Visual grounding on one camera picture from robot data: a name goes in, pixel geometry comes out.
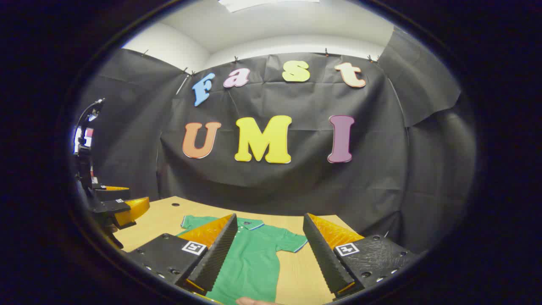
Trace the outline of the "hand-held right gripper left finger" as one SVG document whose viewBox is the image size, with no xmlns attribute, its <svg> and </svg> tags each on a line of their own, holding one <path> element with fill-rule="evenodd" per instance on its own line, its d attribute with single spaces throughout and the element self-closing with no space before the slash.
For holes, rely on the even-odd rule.
<svg viewBox="0 0 542 305">
<path fill-rule="evenodd" d="M 163 233 L 127 257 L 161 281 L 203 297 L 213 289 L 237 231 L 232 213 L 179 237 Z"/>
</svg>

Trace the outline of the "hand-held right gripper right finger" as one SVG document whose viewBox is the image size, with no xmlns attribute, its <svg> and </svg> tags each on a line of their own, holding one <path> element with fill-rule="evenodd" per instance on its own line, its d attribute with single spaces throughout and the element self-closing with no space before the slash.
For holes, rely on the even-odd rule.
<svg viewBox="0 0 542 305">
<path fill-rule="evenodd" d="M 310 213 L 303 231 L 336 300 L 386 282 L 419 257 L 385 236 L 363 237 Z"/>
</svg>

